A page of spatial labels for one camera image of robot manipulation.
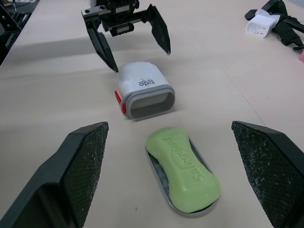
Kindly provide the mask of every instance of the light wood surface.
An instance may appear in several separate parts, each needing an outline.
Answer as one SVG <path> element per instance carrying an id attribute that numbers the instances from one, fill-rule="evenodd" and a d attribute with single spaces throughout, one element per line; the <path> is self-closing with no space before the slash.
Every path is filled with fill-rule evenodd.
<path id="1" fill-rule="evenodd" d="M 0 218 L 67 134 L 109 122 L 105 156 L 86 228 L 270 228 L 239 156 L 231 123 L 286 133 L 304 150 L 304 64 L 276 35 L 244 34 L 244 14 L 266 0 L 142 0 L 169 29 L 170 56 L 149 24 L 112 38 L 118 67 L 155 64 L 176 92 L 172 112 L 134 122 L 120 113 L 116 74 L 98 57 L 80 10 L 83 0 L 41 0 L 0 67 Z M 304 21 L 304 9 L 287 2 Z M 201 218 L 167 204 L 146 158 L 145 139 L 182 126 L 218 177 L 222 195 Z"/>

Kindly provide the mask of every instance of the green soap bar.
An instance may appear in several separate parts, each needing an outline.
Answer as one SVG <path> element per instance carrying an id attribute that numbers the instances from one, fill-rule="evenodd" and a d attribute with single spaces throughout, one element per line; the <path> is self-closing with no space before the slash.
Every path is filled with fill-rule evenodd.
<path id="1" fill-rule="evenodd" d="M 219 198 L 218 179 L 193 153 L 185 129 L 169 127 L 154 132 L 146 141 L 146 149 L 164 169 L 170 200 L 178 210 L 195 212 Z"/>

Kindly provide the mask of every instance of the robotic arm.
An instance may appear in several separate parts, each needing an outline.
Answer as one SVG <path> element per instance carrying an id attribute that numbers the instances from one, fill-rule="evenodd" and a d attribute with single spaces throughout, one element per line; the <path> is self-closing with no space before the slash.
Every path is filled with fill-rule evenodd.
<path id="1" fill-rule="evenodd" d="M 100 24 L 104 30 L 110 31 L 112 37 L 132 32 L 134 23 L 150 22 L 152 34 L 157 43 L 169 55 L 171 53 L 170 38 L 167 26 L 155 6 L 134 13 L 139 8 L 138 0 L 97 0 L 96 5 L 83 10 L 85 26 L 97 54 L 114 71 L 118 72 L 111 49 L 103 33 L 98 32 Z"/>

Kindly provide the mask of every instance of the metal bracket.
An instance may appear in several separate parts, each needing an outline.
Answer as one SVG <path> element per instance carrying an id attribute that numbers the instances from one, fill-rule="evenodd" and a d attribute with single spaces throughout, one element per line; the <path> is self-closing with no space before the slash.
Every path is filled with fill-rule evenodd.
<path id="1" fill-rule="evenodd" d="M 21 28 L 12 18 L 12 16 L 6 11 L 4 6 L 0 4 L 0 24 L 3 26 L 6 32 L 21 31 Z"/>

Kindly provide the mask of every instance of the gray plastic lid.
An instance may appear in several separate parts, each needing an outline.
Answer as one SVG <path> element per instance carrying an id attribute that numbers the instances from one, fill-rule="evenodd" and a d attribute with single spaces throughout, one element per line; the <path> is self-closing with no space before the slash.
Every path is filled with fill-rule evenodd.
<path id="1" fill-rule="evenodd" d="M 175 92 L 171 86 L 132 93 L 126 102 L 127 115 L 132 119 L 142 119 L 170 110 L 175 102 Z"/>

